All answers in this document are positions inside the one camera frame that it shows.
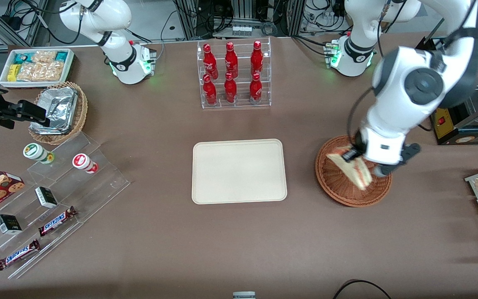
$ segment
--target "bottle cap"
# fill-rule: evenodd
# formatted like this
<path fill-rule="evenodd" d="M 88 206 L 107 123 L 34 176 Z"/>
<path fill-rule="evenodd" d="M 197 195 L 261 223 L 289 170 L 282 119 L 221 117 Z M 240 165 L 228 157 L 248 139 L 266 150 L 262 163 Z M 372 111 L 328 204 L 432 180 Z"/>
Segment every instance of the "bottle cap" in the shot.
<path fill-rule="evenodd" d="M 42 157 L 45 149 L 37 143 L 29 143 L 23 148 L 23 155 L 29 159 L 38 159 Z"/>
<path fill-rule="evenodd" d="M 77 154 L 73 158 L 73 166 L 78 169 L 85 169 L 88 168 L 91 164 L 90 157 L 86 154 Z"/>
<path fill-rule="evenodd" d="M 204 53 L 210 53 L 211 52 L 211 46 L 209 44 L 204 44 L 202 47 L 204 49 Z"/>

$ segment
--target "round wicker basket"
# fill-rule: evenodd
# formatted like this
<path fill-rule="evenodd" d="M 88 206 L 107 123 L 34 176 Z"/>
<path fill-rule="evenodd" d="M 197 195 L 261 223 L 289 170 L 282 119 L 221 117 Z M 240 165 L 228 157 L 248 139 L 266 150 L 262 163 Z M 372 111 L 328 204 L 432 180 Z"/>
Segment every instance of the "round wicker basket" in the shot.
<path fill-rule="evenodd" d="M 88 100 L 86 99 L 86 95 L 83 93 L 82 89 L 75 83 L 72 82 L 64 82 L 59 83 L 48 88 L 55 89 L 55 88 L 62 88 L 62 87 L 72 87 L 78 92 L 78 99 L 76 102 L 75 108 L 75 115 L 73 117 L 73 128 L 71 131 L 66 135 L 40 135 L 36 134 L 29 129 L 29 134 L 31 134 L 32 138 L 38 142 L 47 143 L 51 145 L 59 145 L 65 140 L 68 140 L 73 135 L 77 134 L 82 130 L 84 127 L 84 123 L 86 122 L 86 113 L 88 113 Z M 40 99 L 40 95 L 36 97 L 34 101 L 35 104 L 38 104 L 38 100 Z"/>
<path fill-rule="evenodd" d="M 370 161 L 364 161 L 372 173 L 372 183 L 361 191 L 355 186 L 349 178 L 326 157 L 336 147 L 349 145 L 348 136 L 338 136 L 328 140 L 318 152 L 315 161 L 315 171 L 317 179 L 322 189 L 334 200 L 345 204 L 346 206 L 371 206 L 378 203 L 390 190 L 392 183 L 392 174 L 384 178 L 379 178 L 373 174 L 373 169 L 377 165 Z"/>

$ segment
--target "table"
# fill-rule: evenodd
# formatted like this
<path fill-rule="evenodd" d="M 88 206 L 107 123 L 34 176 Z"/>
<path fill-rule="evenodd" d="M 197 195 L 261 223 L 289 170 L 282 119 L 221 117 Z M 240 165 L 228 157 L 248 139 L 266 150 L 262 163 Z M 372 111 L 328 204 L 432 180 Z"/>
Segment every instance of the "table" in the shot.
<path fill-rule="evenodd" d="M 383 48 L 422 36 L 385 34 Z M 0 298 L 225 299 L 251 290 L 320 299 L 352 278 L 393 298 L 478 297 L 478 206 L 463 181 L 478 173 L 478 146 L 437 146 L 432 133 L 414 129 L 408 142 L 422 152 L 394 173 L 390 193 L 369 208 L 342 206 L 317 183 L 315 156 L 345 133 L 373 67 L 347 78 L 290 38 L 272 44 L 273 106 L 232 111 L 201 109 L 196 42 L 166 44 L 156 75 L 134 86 L 112 76 L 98 47 L 74 48 L 70 78 L 89 101 L 85 132 L 133 183 L 22 278 L 0 274 Z M 357 109 L 355 127 L 372 102 Z M 32 164 L 21 155 L 32 141 L 27 125 L 0 127 L 0 170 L 20 174 Z M 284 201 L 191 201 L 197 142 L 258 138 L 283 143 Z M 353 285 L 340 296 L 351 297 L 381 294 Z"/>

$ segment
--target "red bottle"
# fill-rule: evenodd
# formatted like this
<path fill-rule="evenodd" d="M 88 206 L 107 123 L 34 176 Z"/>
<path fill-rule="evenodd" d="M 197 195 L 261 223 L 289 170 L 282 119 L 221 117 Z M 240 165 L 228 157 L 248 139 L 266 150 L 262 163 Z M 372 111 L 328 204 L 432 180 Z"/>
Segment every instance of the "red bottle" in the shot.
<path fill-rule="evenodd" d="M 237 54 L 234 51 L 234 43 L 226 42 L 226 71 L 231 72 L 233 78 L 239 76 L 239 63 L 237 62 Z"/>
<path fill-rule="evenodd" d="M 226 91 L 226 100 L 230 104 L 235 104 L 237 100 L 237 84 L 231 72 L 226 73 L 226 82 L 224 82 L 224 90 Z"/>
<path fill-rule="evenodd" d="M 219 72 L 217 70 L 217 60 L 215 59 L 215 55 L 211 53 L 211 46 L 209 44 L 205 44 L 203 49 L 206 74 L 211 76 L 211 79 L 216 80 L 219 77 Z"/>
<path fill-rule="evenodd" d="M 250 103 L 257 105 L 261 101 L 261 88 L 262 84 L 259 81 L 259 73 L 252 75 L 252 82 L 250 82 Z"/>
<path fill-rule="evenodd" d="M 211 78 L 208 74 L 204 74 L 202 78 L 204 80 L 202 88 L 204 89 L 206 102 L 210 106 L 215 106 L 217 104 L 217 90 L 215 89 L 215 85 L 211 82 Z"/>
<path fill-rule="evenodd" d="M 263 70 L 263 53 L 261 52 L 261 42 L 258 40 L 254 42 L 254 51 L 250 56 L 250 66 L 251 74 L 260 73 Z"/>

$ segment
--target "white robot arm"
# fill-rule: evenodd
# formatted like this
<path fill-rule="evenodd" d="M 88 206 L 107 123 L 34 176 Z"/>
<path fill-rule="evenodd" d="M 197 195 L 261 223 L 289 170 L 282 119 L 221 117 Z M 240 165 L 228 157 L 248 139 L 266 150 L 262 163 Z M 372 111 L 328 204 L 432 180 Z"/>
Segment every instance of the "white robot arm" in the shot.
<path fill-rule="evenodd" d="M 63 2 L 60 11 L 75 1 Z M 144 46 L 131 44 L 121 30 L 130 26 L 132 14 L 123 0 L 78 0 L 71 9 L 61 12 L 60 19 L 74 32 L 97 43 L 110 60 L 114 75 L 122 83 L 135 84 L 152 75 L 156 53 Z"/>
<path fill-rule="evenodd" d="M 372 87 L 377 100 L 368 110 L 356 143 L 344 158 L 363 155 L 387 175 L 419 151 L 405 136 L 438 107 L 466 101 L 478 79 L 478 0 L 421 0 L 446 21 L 446 50 L 398 47 L 377 65 Z"/>

